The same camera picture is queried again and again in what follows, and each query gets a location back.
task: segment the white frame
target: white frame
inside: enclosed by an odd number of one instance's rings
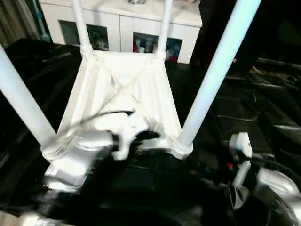
[[[59,20],[75,22],[73,8],[41,4],[52,41],[66,44]],[[119,15],[92,10],[83,10],[87,24],[107,28],[109,51],[120,52]]]
[[[120,16],[121,52],[133,51],[134,33],[159,36],[160,28],[160,21]],[[199,27],[170,24],[168,37],[182,40],[178,63],[189,64],[199,31]]]
[[[238,48],[241,45],[244,36],[253,20],[253,17],[255,16],[260,2],[261,0],[240,0],[236,2],[225,31],[221,37],[219,45],[209,65],[209,68],[206,72],[206,75],[203,79],[201,87],[190,109],[180,135],[175,141],[173,141],[172,144],[166,144],[166,142],[161,142],[159,144],[159,146],[162,145],[161,148],[166,145],[171,148],[171,153],[173,153],[174,151],[173,155],[175,157],[182,159],[187,157],[191,153],[192,142],[202,125],[202,122],[216,96],[219,87],[222,84],[224,77],[227,74],[233,58],[235,57]],[[156,85],[165,85],[165,88],[161,87],[157,91],[158,93],[165,92],[163,93],[163,96],[167,97],[170,100],[169,103],[171,105],[173,102],[172,94],[164,68],[164,62],[162,62],[161,60],[164,60],[165,58],[165,46],[167,41],[167,34],[169,31],[168,27],[172,3],[173,0],[165,1],[165,12],[162,19],[157,52],[154,55],[141,54],[140,56],[141,58],[149,56],[152,59],[154,59],[153,56],[155,57],[154,69],[158,69],[162,72],[154,74],[158,79]],[[95,64],[93,62],[95,60],[95,55],[93,54],[92,47],[89,43],[87,27],[84,21],[84,15],[80,0],[73,0],[73,8],[76,14],[76,23],[79,30],[79,38],[81,40],[81,53],[83,55],[83,61],[81,64],[81,69],[79,70],[79,75],[81,74],[81,70],[85,70],[88,76],[90,75],[90,72],[89,70],[86,70],[86,65],[88,65],[89,62],[91,62],[93,65]],[[121,55],[129,54],[114,52],[104,53],[114,54],[120,57]],[[139,56],[139,54],[135,53],[129,55],[132,55],[134,58]],[[78,82],[75,82],[72,89],[72,92],[75,92],[75,94],[77,92],[76,85]],[[23,122],[26,124],[26,126],[29,128],[29,130],[32,132],[32,134],[35,136],[42,147],[47,140],[49,141],[53,139],[53,135],[55,134],[53,128],[35,102],[34,98],[18,75],[18,72],[10,62],[2,47],[0,47],[0,90],[7,98],[7,100],[11,103],[15,111],[18,113],[18,115],[21,117]],[[169,110],[173,108],[174,112],[176,112],[174,106],[166,105],[166,101],[163,103],[163,107],[166,107]],[[49,154],[57,153],[57,147],[55,148],[51,146],[50,148],[51,152]]]

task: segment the wire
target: wire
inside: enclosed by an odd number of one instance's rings
[[[252,68],[258,73],[258,74],[263,74],[261,71],[259,71],[256,67],[252,66]]]
[[[278,162],[272,161],[272,160],[258,158],[258,157],[253,157],[252,158],[252,163],[254,163],[254,159],[256,159],[255,161],[262,161],[262,162],[265,162],[265,163],[269,163],[269,164],[278,166],[278,167],[282,168],[283,170],[286,170],[287,172],[289,172],[294,178],[297,178],[301,182],[301,176],[298,173],[294,172],[293,170],[291,170],[287,166],[282,165],[281,163],[278,163]]]

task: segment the black cable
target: black cable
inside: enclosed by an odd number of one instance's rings
[[[283,170],[286,170],[287,172],[289,172],[294,178],[298,179],[301,182],[301,176],[296,173],[295,171],[291,170],[290,168],[288,168],[285,165],[282,165],[281,163],[278,163],[276,161],[272,161],[272,160],[267,160],[267,159],[262,159],[262,158],[257,158],[257,157],[253,157],[252,158],[252,163],[254,163],[255,161],[261,161],[261,162],[265,162],[265,163],[269,163],[275,166],[278,166],[280,168],[282,168]]]

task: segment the white pole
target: white pole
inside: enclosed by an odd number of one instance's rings
[[[30,94],[0,45],[0,90],[41,146],[56,136],[55,131]]]
[[[161,22],[161,31],[160,31],[158,49],[157,49],[157,54],[160,55],[163,54],[164,56],[166,54],[165,49],[166,49],[168,32],[169,32],[169,21],[170,21],[172,7],[173,7],[173,0],[165,0],[164,15]]]
[[[199,128],[254,18],[261,0],[237,0],[176,145],[192,146]]]
[[[81,2],[80,0],[72,0],[72,4],[73,4],[73,12],[75,16],[76,27],[79,33],[80,50],[82,54],[92,53],[92,46],[90,44]]]

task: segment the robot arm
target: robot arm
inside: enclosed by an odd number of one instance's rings
[[[241,151],[243,162],[233,187],[246,187],[257,199],[282,216],[285,225],[301,226],[301,194],[285,174],[251,164],[252,148],[247,133],[233,135],[230,149]]]

